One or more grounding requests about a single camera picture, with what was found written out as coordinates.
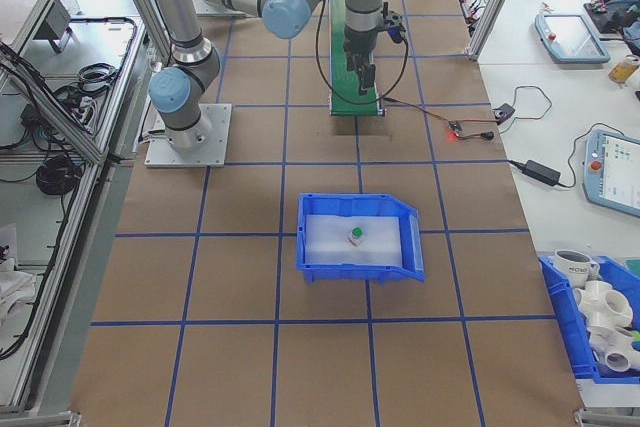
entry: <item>power adapter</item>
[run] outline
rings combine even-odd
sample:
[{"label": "power adapter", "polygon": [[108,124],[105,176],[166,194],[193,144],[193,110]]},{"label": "power adapter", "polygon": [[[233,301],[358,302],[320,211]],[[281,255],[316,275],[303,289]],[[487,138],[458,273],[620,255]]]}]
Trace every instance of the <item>power adapter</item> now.
[{"label": "power adapter", "polygon": [[511,105],[505,102],[497,109],[493,109],[493,116],[497,120],[496,123],[500,125],[506,122],[507,120],[509,120],[515,112],[516,112],[516,109],[514,109]]},{"label": "power adapter", "polygon": [[517,168],[527,177],[536,179],[538,182],[554,187],[559,184],[560,172],[550,169],[546,165],[539,164],[533,160],[527,160],[526,164],[510,160],[509,163]]},{"label": "power adapter", "polygon": [[35,127],[40,124],[40,114],[32,104],[27,104],[24,109],[22,109],[20,123],[26,128]]}]

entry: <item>white pipe fitting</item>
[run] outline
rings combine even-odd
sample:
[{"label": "white pipe fitting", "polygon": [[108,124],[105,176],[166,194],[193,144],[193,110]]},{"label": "white pipe fitting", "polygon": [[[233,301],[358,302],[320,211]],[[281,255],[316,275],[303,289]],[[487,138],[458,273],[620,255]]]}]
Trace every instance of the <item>white pipe fitting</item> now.
[{"label": "white pipe fitting", "polygon": [[633,320],[627,298],[607,282],[590,280],[584,289],[573,289],[573,297],[592,334],[606,337],[616,327],[627,327]]},{"label": "white pipe fitting", "polygon": [[633,341],[633,334],[620,327],[615,327],[606,337],[591,334],[589,339],[600,362],[614,372],[640,370],[640,352],[633,348]]}]

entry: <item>blue tape grid line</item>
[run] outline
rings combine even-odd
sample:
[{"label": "blue tape grid line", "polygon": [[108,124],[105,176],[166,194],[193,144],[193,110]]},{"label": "blue tape grid line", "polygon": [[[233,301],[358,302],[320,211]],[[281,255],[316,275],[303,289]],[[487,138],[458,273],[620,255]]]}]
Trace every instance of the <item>blue tape grid line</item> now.
[{"label": "blue tape grid line", "polygon": [[[227,45],[225,47],[225,52],[224,52],[224,56],[223,56],[223,65],[221,67],[221,72],[220,72],[220,80],[218,83],[218,91],[216,93],[216,102],[220,102],[220,93],[222,91],[222,84],[224,81],[224,72],[226,69],[224,69],[224,62],[226,62],[226,56],[229,53],[229,46],[231,45],[231,39],[233,37],[233,26],[235,25],[235,20],[233,20],[231,22],[231,25],[229,26],[229,31],[228,31],[228,40],[227,40]],[[191,301],[191,290],[193,287],[193,276],[195,273],[195,268],[196,268],[196,261],[198,258],[198,247],[200,244],[200,232],[202,230],[202,221],[204,218],[204,210],[205,210],[205,206],[206,206],[206,201],[207,201],[207,190],[209,188],[209,179],[211,177],[212,174],[212,169],[211,167],[207,167],[206,171],[205,171],[205,179],[204,179],[204,185],[202,187],[202,196],[200,199],[200,210],[198,212],[198,223],[197,223],[197,227],[196,227],[196,232],[195,232],[195,240],[193,243],[193,254],[192,254],[192,258],[191,258],[191,266],[189,268],[189,278],[188,278],[188,282],[187,282],[187,291],[185,293],[185,299],[184,299],[184,308],[183,308],[183,312],[182,312],[182,319],[180,321],[180,333],[178,335],[178,345],[176,347],[176,357],[175,357],[175,361],[174,361],[174,365],[173,365],[173,374],[171,377],[171,387],[169,389],[169,398],[167,400],[167,411],[166,411],[166,415],[165,415],[165,419],[164,419],[164,427],[170,427],[171,425],[171,416],[173,414],[173,406],[174,406],[174,399],[175,399],[175,393],[176,393],[176,387],[177,387],[177,383],[178,383],[178,375],[180,373],[180,360],[182,358],[182,348],[183,348],[183,344],[184,344],[184,334],[185,334],[185,329],[187,326],[187,319],[189,316],[189,303]]]},{"label": "blue tape grid line", "polygon": [[[291,41],[289,41],[289,56],[291,56]],[[271,377],[271,416],[269,425],[276,425],[276,408],[278,397],[278,347],[280,343],[280,293],[282,286],[282,246],[284,233],[284,198],[287,182],[287,134],[289,131],[289,92],[291,90],[291,59],[287,61],[287,85],[284,104],[284,135],[282,140],[282,178],[280,180],[280,219],[278,222],[278,266],[276,271],[276,294],[273,329],[273,366]]]},{"label": "blue tape grid line", "polygon": [[[405,0],[400,0],[402,2],[402,8],[403,10],[406,12],[407,11],[407,4]],[[413,51],[414,46],[413,46],[413,41],[412,41],[412,36],[411,36],[411,27],[409,25],[407,25],[407,37],[409,40],[409,45],[411,46],[411,49]],[[424,90],[422,88],[422,82],[421,82],[421,75],[420,75],[420,68],[418,66],[418,62],[416,60],[415,57],[413,57],[413,65],[415,68],[415,72],[416,72],[416,80],[418,83],[418,92],[420,94],[420,101],[424,102],[425,101],[425,93]],[[431,138],[431,130],[429,127],[429,122],[427,119],[427,115],[423,114],[424,117],[424,124],[425,127],[427,129],[427,139],[429,141],[429,150],[431,153],[431,158],[435,159],[436,155],[435,155],[435,148],[433,146],[433,141]],[[447,213],[446,213],[446,209],[445,209],[445,205],[444,205],[444,197],[442,194],[442,186],[440,184],[440,176],[438,173],[438,166],[437,164],[433,165],[433,171],[434,171],[434,176],[435,176],[435,182],[436,182],[436,189],[438,192],[438,202],[440,203],[440,211],[442,213],[442,221],[443,221],[443,225],[444,225],[444,229],[446,231],[448,231],[449,229],[449,225],[448,225],[448,221],[447,221]],[[455,284],[455,289],[456,289],[456,297],[457,297],[457,301],[458,301],[458,307],[460,309],[460,316],[462,318],[461,320],[461,325],[462,325],[462,332],[464,335],[464,342],[465,342],[465,347],[467,350],[467,358],[468,358],[468,362],[469,362],[469,372],[471,374],[471,382],[473,384],[473,391],[474,391],[474,395],[475,395],[475,399],[476,399],[476,407],[478,409],[478,416],[480,418],[480,424],[482,427],[486,427],[486,422],[485,422],[485,418],[484,418],[484,409],[482,406],[482,398],[480,397],[480,390],[479,390],[479,386],[478,386],[478,379],[476,376],[476,369],[475,369],[475,365],[473,362],[473,352],[471,349],[471,341],[469,339],[469,331],[467,329],[467,323],[464,319],[464,304],[462,301],[462,292],[460,289],[460,283],[458,280],[458,275],[457,275],[457,269],[456,269],[456,262],[455,262],[455,256],[453,255],[453,246],[451,245],[451,236],[448,232],[445,233],[445,237],[447,240],[447,249],[449,251],[449,260],[451,262],[451,270],[452,270],[452,274],[453,274],[453,280],[454,280],[454,284]]]},{"label": "blue tape grid line", "polygon": [[[406,2],[402,0],[403,8],[406,11]],[[409,15],[408,17],[459,17],[461,14],[429,14],[429,15]],[[244,58],[243,56],[228,56],[229,46],[231,45],[231,38],[233,35],[233,27],[235,25],[235,20],[232,21],[231,26],[229,28],[228,33],[228,42],[226,46],[225,55],[223,56],[223,62],[226,62],[227,59],[236,59],[236,58]],[[407,35],[409,39],[411,39],[411,32],[408,28]],[[424,99],[423,89],[420,82],[419,70],[417,65],[417,59],[422,58],[449,58],[449,57],[462,57],[463,55],[416,55],[415,51],[412,52],[411,58],[414,63],[414,67],[416,70],[416,75],[418,76],[418,89],[421,98],[422,106],[433,106],[433,107],[467,107],[467,106],[487,106],[489,105],[486,102],[478,102],[478,103],[464,103],[464,104],[434,104],[427,103]],[[261,58],[278,58],[279,56],[263,56]],[[395,58],[394,56],[378,56],[381,58]],[[366,319],[280,319],[280,288],[281,288],[281,274],[282,274],[282,248],[283,248],[283,239],[285,237],[291,237],[295,234],[288,234],[284,232],[284,196],[285,196],[285,182],[286,182],[286,167],[287,165],[354,165],[353,163],[294,163],[286,161],[286,147],[287,147],[287,129],[288,129],[288,109],[289,105],[289,92],[290,92],[290,73],[291,73],[291,60],[294,58],[313,58],[313,56],[292,56],[291,55],[291,42],[289,42],[288,46],[288,55],[287,55],[287,86],[286,86],[286,101],[285,101],[285,125],[284,125],[284,139],[283,139],[283,158],[282,162],[273,162],[273,163],[235,163],[228,165],[281,165],[282,166],[282,179],[281,179],[281,196],[280,196],[280,223],[279,223],[279,232],[276,233],[238,233],[238,234],[216,234],[216,233],[204,233],[201,231],[202,221],[204,217],[204,209],[206,205],[206,196],[209,179],[212,175],[211,168],[207,168],[205,182],[203,186],[203,192],[201,197],[199,218],[198,218],[198,226],[197,230],[194,233],[131,233],[131,234],[117,234],[117,238],[162,238],[162,237],[183,237],[183,238],[193,238],[194,239],[194,248],[192,252],[192,260],[189,271],[189,279],[187,284],[187,291],[185,294],[185,301],[183,307],[182,319],[180,320],[155,320],[155,321],[96,321],[92,322],[93,327],[134,327],[134,326],[179,326],[180,334],[178,337],[178,344],[176,348],[176,357],[173,368],[173,377],[171,381],[171,388],[169,393],[169,398],[167,401],[167,411],[165,416],[165,427],[169,427],[171,424],[171,416],[173,411],[173,404],[175,400],[175,391],[177,387],[177,381],[180,370],[180,360],[183,351],[184,344],[184,335],[187,326],[197,326],[197,325],[273,325],[274,326],[274,348],[273,348],[273,376],[272,376],[272,392],[271,392],[271,427],[275,427],[275,414],[276,414],[276,398],[277,398],[277,370],[278,370],[278,342],[279,342],[279,326],[280,325],[318,325],[318,324],[367,324],[368,333],[369,333],[369,352],[370,352],[370,367],[371,367],[371,381],[372,381],[372,397],[373,397],[373,407],[374,407],[374,418],[377,427],[380,427],[380,412],[379,412],[379,404],[378,404],[378,390],[377,390],[377,374],[376,374],[376,359],[375,359],[375,340],[374,340],[374,329],[373,326],[375,324],[383,324],[383,323],[429,323],[429,322],[460,322],[463,328],[465,344],[468,354],[469,367],[471,371],[471,377],[473,380],[474,392],[476,396],[476,402],[478,407],[478,412],[481,420],[482,426],[485,426],[484,414],[482,410],[482,403],[480,400],[479,388],[477,384],[476,374],[475,374],[475,366],[473,364],[473,355],[471,351],[471,345],[469,341],[469,334],[466,327],[468,322],[478,322],[478,321],[536,321],[536,320],[551,320],[555,319],[553,315],[528,315],[528,316],[482,316],[482,317],[466,317],[464,315],[464,306],[462,302],[462,294],[460,291],[460,285],[457,278],[457,272],[455,267],[455,258],[453,255],[452,245],[451,245],[451,235],[453,234],[477,234],[477,233],[526,233],[528,229],[485,229],[485,230],[451,230],[448,228],[448,222],[446,219],[446,212],[444,208],[444,201],[442,197],[442,189],[440,186],[439,176],[438,176],[438,165],[447,164],[447,163],[502,163],[505,162],[504,159],[497,160],[468,160],[468,161],[438,161],[433,160],[429,162],[362,162],[360,159],[360,147],[359,147],[359,132],[358,132],[358,120],[355,119],[356,124],[356,150],[357,150],[357,161],[355,165],[358,170],[358,185],[359,191],[363,192],[363,179],[362,179],[362,165],[389,165],[389,164],[425,164],[432,165],[435,173],[436,185],[438,190],[438,197],[440,202],[440,209],[443,216],[444,229],[442,230],[424,230],[421,231],[423,234],[444,234],[447,239],[447,246],[449,249],[449,256],[452,265],[452,271],[454,276],[456,295],[458,299],[458,306],[460,310],[459,317],[408,317],[408,318],[386,318],[386,319],[376,319],[372,314],[372,305],[371,305],[371,289],[369,282],[364,283],[365,293],[366,293],[366,303],[367,303],[367,318]],[[221,69],[220,80],[217,89],[216,101],[219,101],[222,86],[224,81],[224,73],[225,69]],[[242,107],[267,107],[267,105],[260,106],[244,106],[238,105],[234,106],[234,108],[242,108]],[[282,107],[281,105],[273,105],[273,107]],[[310,105],[310,107],[323,107],[324,105]],[[398,106],[394,108],[410,108],[405,106]],[[429,141],[429,148],[431,151],[431,157],[435,159],[434,148],[431,140],[431,133],[429,131],[429,124],[427,122],[425,116],[425,126],[427,130],[427,137]],[[247,237],[278,237],[278,261],[277,261],[277,280],[276,280],[276,295],[275,295],[275,306],[274,306],[274,319],[240,319],[240,320],[188,320],[188,312],[189,312],[189,303],[191,296],[191,289],[193,283],[193,277],[196,268],[196,261],[198,255],[198,247],[199,240],[201,237],[232,237],[232,236],[247,236]]]},{"label": "blue tape grid line", "polygon": [[[343,325],[343,324],[434,324],[443,322],[535,322],[556,320],[556,316],[549,315],[484,315],[469,317],[389,317],[366,319],[279,319],[279,325]],[[208,320],[96,320],[91,327],[162,327],[174,326],[216,326],[216,325],[275,325],[274,319],[208,319]]]},{"label": "blue tape grid line", "polygon": [[[202,198],[200,201],[200,212],[198,214],[198,226],[197,232],[200,231],[202,227],[202,219],[204,217],[204,208],[207,200],[207,189],[209,186],[209,178],[211,175],[211,167],[207,167],[205,179],[204,179],[204,187],[202,189]],[[196,268],[196,261],[198,259],[198,246],[200,244],[200,237],[196,236],[193,242],[193,253],[191,255],[191,266],[189,268],[189,278],[187,281],[187,292],[185,294],[184,299],[184,307],[182,311],[182,319],[180,321],[180,334],[178,336],[178,346],[176,348],[176,358],[173,365],[173,374],[171,378],[171,388],[169,390],[169,399],[167,401],[167,412],[165,416],[164,425],[165,427],[169,427],[171,424],[171,414],[173,413],[173,401],[175,398],[176,385],[178,382],[178,374],[180,371],[180,360],[182,358],[182,347],[184,344],[184,334],[187,326],[187,318],[189,316],[189,303],[191,301],[191,290],[193,287],[193,276]]]},{"label": "blue tape grid line", "polygon": [[[422,235],[463,235],[463,234],[527,234],[529,229],[425,229]],[[166,238],[192,238],[192,237],[295,237],[295,232],[265,233],[265,232],[140,232],[130,234],[116,234],[117,239],[166,239]]]},{"label": "blue tape grid line", "polygon": [[[477,106],[486,106],[490,107],[490,102],[455,102],[455,103],[442,103],[442,102],[432,102],[432,103],[417,103],[421,107],[477,107]],[[409,105],[396,104],[394,102],[385,102],[386,107],[391,107],[395,109],[413,109]],[[233,104],[234,109],[260,109],[260,108],[282,108],[282,104]],[[327,108],[327,104],[289,104],[289,108],[316,108],[316,109],[325,109]]]},{"label": "blue tape grid line", "polygon": [[[360,153],[360,124],[358,117],[353,118],[356,134],[356,166],[358,170],[358,192],[364,193],[362,181],[362,156]],[[373,333],[373,314],[371,312],[371,286],[369,281],[364,282],[365,298],[367,300],[367,333],[369,337],[369,366],[371,369],[371,395],[373,397],[373,418],[376,427],[380,427],[380,407],[378,402],[378,375],[376,373],[376,350]]]}]

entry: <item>white mug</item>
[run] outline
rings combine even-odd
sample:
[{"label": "white mug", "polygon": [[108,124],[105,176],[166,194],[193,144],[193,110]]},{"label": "white mug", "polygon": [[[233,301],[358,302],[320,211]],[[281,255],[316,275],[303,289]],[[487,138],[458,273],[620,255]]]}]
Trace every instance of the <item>white mug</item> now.
[{"label": "white mug", "polygon": [[572,288],[584,289],[589,279],[597,279],[600,265],[586,254],[573,250],[556,250],[553,266],[562,272]]}]

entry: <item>electrical cable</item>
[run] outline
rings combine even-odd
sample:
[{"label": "electrical cable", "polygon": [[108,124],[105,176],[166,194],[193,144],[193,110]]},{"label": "electrical cable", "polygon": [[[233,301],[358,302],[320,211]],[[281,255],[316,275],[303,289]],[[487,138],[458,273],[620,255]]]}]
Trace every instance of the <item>electrical cable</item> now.
[{"label": "electrical cable", "polygon": [[4,184],[19,184],[20,182],[24,182],[25,180],[29,180],[32,177],[34,177],[36,175],[37,172],[34,172],[33,174],[31,174],[28,177],[25,177],[23,179],[0,179],[0,182],[4,183]]},{"label": "electrical cable", "polygon": [[339,99],[351,105],[369,105],[374,103],[377,104],[382,99],[384,99],[387,95],[389,95],[393,91],[393,89],[396,88],[396,86],[400,83],[400,80],[402,80],[402,77],[404,76],[404,71],[407,67],[407,60],[409,58],[409,43],[407,42],[407,39],[405,39],[404,37],[402,38],[405,49],[404,49],[404,59],[402,61],[402,68],[400,69],[400,74],[398,75],[398,78],[396,79],[396,81],[391,85],[391,87],[389,87],[389,89],[384,94],[380,95],[375,100],[371,100],[368,102],[355,102],[353,100],[346,99],[345,97],[340,95],[338,92],[336,92],[333,86],[329,83],[329,81],[327,80],[327,77],[324,74],[324,71],[322,70],[322,65],[320,65],[320,29],[322,27],[322,17],[324,16],[324,10],[326,5],[327,5],[327,0],[322,0],[322,8],[320,9],[320,17],[318,18],[318,27],[316,29],[316,42],[315,42],[316,66],[318,67],[318,71],[320,72],[320,76],[322,77],[322,80],[324,81],[326,86],[329,87],[329,89],[335,96],[337,96]]},{"label": "electrical cable", "polygon": [[[67,119],[70,119],[70,121],[73,123],[74,126],[84,130],[84,126],[81,123],[79,123],[76,118],[74,118],[71,114],[69,114],[64,109],[60,108],[57,102],[57,99],[53,94],[53,91],[47,85],[44,77],[29,61],[27,61],[26,59],[18,55],[11,47],[9,47],[7,44],[5,44],[2,41],[0,41],[0,53],[4,54],[5,57],[7,57],[14,66],[20,66],[23,69],[25,69],[27,71],[27,74],[33,81],[33,83],[38,88],[39,92],[54,105],[56,110],[58,110],[58,112],[60,112],[62,116],[66,117]],[[3,64],[2,62],[0,62],[0,66],[3,68],[3,70],[11,74],[13,77],[19,79],[20,82],[26,88],[28,83],[26,79],[18,71],[9,68],[7,65]],[[29,88],[28,90],[29,90],[29,97],[32,100],[34,107],[37,107],[38,102],[35,101],[35,95],[33,93],[33,90],[31,88]]]},{"label": "electrical cable", "polygon": [[573,139],[573,148],[571,149],[571,154],[569,154],[569,157],[567,158],[567,165],[569,166],[569,169],[571,169],[571,176],[572,176],[572,181],[570,185],[564,185],[561,184],[560,182],[558,182],[558,185],[560,187],[564,187],[566,189],[572,189],[576,186],[576,184],[578,183],[578,179],[576,176],[576,171],[573,169],[573,166],[571,165],[571,159],[573,158],[573,156],[576,153],[576,149],[577,149],[577,145],[578,145],[578,140],[582,139],[583,137],[586,137],[587,135],[589,135],[591,133],[591,131],[598,126],[602,126],[602,127],[606,127],[607,129],[611,129],[614,132],[619,133],[620,135],[624,135],[624,132],[622,132],[620,129],[616,129],[615,127],[611,127],[608,124],[605,124],[603,122],[596,122],[595,124],[593,124],[591,127],[589,127],[589,129],[582,135],[576,137],[575,139]]},{"label": "electrical cable", "polygon": [[22,137],[20,137],[20,140],[13,142],[11,144],[0,145],[0,150],[13,150],[23,145],[25,141],[28,139],[29,139],[29,129],[25,127],[24,131],[22,132]]},{"label": "electrical cable", "polygon": [[514,124],[516,123],[517,120],[540,120],[540,119],[542,119],[545,115],[547,115],[549,110],[551,110],[551,107],[553,107],[553,102],[551,101],[549,96],[545,93],[544,90],[542,90],[537,85],[518,85],[515,89],[513,89],[513,101],[511,102],[511,107],[514,110],[516,108],[516,100],[517,100],[517,96],[518,96],[518,91],[520,89],[535,89],[535,90],[537,90],[538,92],[540,92],[542,94],[542,96],[546,99],[546,101],[549,103],[549,105],[544,110],[544,112],[541,115],[537,116],[537,117],[518,117],[518,116],[512,117],[511,123],[507,126],[507,128],[501,130],[500,134],[504,134],[504,133],[508,132],[511,129],[511,127],[514,126]]},{"label": "electrical cable", "polygon": [[29,314],[29,318],[27,320],[27,323],[25,325],[25,328],[23,329],[22,333],[18,334],[17,336],[15,336],[15,341],[6,349],[1,349],[0,350],[0,361],[2,360],[6,360],[8,358],[10,358],[11,356],[13,356],[16,352],[18,352],[20,350],[20,348],[22,347],[22,345],[24,344],[25,340],[27,340],[27,338],[29,337],[29,334],[31,332],[31,328],[33,327],[33,323],[35,321],[36,318],[36,314],[38,312],[38,307],[40,306],[40,302],[42,301],[42,297],[44,295],[44,287],[47,284],[47,280],[49,278],[49,276],[51,275],[51,272],[53,271],[53,268],[56,265],[56,262],[58,260],[58,254],[60,253],[60,248],[62,245],[62,236],[66,230],[67,224],[69,223],[69,213],[71,211],[71,205],[73,204],[73,202],[75,201],[77,195],[78,195],[78,186],[79,183],[75,186],[74,190],[72,191],[71,194],[71,200],[69,201],[69,208],[68,210],[64,208],[64,196],[60,196],[61,197],[61,203],[63,205],[63,217],[62,220],[60,222],[60,227],[58,229],[58,234],[56,235],[56,240],[53,246],[53,251],[51,252],[51,257],[49,258],[49,262],[47,262],[47,267],[45,268],[45,271],[41,274],[42,275],[42,281],[40,283],[40,287],[38,288],[38,292],[36,293],[36,298],[35,300],[31,303],[31,312]]},{"label": "electrical cable", "polygon": [[469,122],[469,123],[479,123],[479,124],[497,124],[498,121],[496,119],[447,119],[446,117],[444,117],[443,115],[440,114],[436,114],[435,112],[432,112],[430,110],[425,109],[424,107],[421,107],[419,105],[416,104],[412,104],[411,102],[405,102],[403,100],[398,100],[398,99],[394,99],[393,97],[389,97],[389,96],[385,96],[384,99],[382,99],[386,102],[391,102],[391,103],[395,103],[395,104],[402,104],[402,105],[406,105],[407,107],[413,107],[416,108],[418,110],[420,110],[421,112],[424,112],[427,115],[430,115],[433,118],[436,118],[438,120],[441,120],[443,122]]}]

